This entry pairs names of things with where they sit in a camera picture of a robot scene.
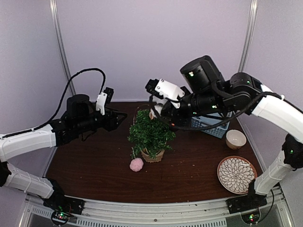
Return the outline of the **white cotton boll ornament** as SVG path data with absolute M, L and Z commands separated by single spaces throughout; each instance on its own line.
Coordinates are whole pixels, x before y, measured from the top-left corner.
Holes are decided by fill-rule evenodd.
M 157 116 L 161 116 L 161 111 L 163 109 L 164 105 L 162 103 L 157 103 L 149 113 L 149 118 L 151 120 L 156 119 Z

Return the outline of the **small green christmas tree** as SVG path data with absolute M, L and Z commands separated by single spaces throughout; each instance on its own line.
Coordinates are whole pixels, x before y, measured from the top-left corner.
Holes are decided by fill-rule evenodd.
M 147 149 L 148 154 L 153 155 L 161 150 L 172 149 L 168 144 L 173 141 L 176 134 L 169 126 L 159 119 L 151 120 L 149 110 L 139 110 L 134 123 L 129 128 L 128 141 L 133 145 L 137 157 L 141 151 Z

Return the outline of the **burlap tree pot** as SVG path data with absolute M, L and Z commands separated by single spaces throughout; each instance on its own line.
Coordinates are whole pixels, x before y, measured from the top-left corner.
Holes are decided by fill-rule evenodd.
M 141 151 L 141 154 L 142 154 L 143 159 L 147 163 L 157 163 L 162 160 L 164 152 L 165 152 L 165 150 L 161 150 L 161 151 L 157 152 L 156 154 L 150 155 L 150 154 L 148 154 L 147 149 L 144 149 Z

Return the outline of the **pink pompom ornament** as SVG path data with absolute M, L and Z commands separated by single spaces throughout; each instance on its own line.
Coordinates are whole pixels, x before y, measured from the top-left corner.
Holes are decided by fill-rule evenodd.
M 132 160 L 129 165 L 130 169 L 134 172 L 139 172 L 140 170 L 142 170 L 144 162 L 141 158 L 137 157 L 133 148 L 132 148 L 131 157 L 132 157 Z

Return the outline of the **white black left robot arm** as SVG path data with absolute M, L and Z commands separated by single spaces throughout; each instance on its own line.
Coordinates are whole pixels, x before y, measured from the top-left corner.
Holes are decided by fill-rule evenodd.
M 54 182 L 23 171 L 8 160 L 38 149 L 59 147 L 78 138 L 85 141 L 84 133 L 92 135 L 99 128 L 106 131 L 117 129 L 127 114 L 107 108 L 109 102 L 110 98 L 104 92 L 99 94 L 95 103 L 88 95 L 74 95 L 67 99 L 66 111 L 61 118 L 36 129 L 1 135 L 0 185 L 49 199 L 58 210 L 65 209 L 68 199 L 59 193 L 60 188 Z

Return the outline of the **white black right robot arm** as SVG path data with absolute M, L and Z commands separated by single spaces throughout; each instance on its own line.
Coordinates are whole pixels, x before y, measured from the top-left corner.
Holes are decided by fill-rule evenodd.
M 156 81 L 155 91 L 165 99 L 159 115 L 171 128 L 190 130 L 194 116 L 234 112 L 263 118 L 286 131 L 287 135 L 275 161 L 249 184 L 243 197 L 246 208 L 254 208 L 286 175 L 303 166 L 303 113 L 284 97 L 247 73 L 236 73 L 225 80 L 210 56 L 197 58 L 180 70 L 188 87 L 166 80 Z

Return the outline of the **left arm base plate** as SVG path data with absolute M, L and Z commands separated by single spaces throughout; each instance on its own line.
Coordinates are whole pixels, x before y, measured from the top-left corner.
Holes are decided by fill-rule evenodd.
M 85 204 L 84 200 L 67 197 L 61 194 L 52 195 L 48 199 L 42 198 L 42 200 L 44 206 L 66 214 L 81 215 Z

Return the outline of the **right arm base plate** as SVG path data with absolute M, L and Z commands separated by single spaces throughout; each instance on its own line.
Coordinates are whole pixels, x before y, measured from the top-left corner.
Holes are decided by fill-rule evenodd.
M 230 214 L 244 212 L 267 205 L 267 197 L 262 195 L 245 195 L 226 201 Z

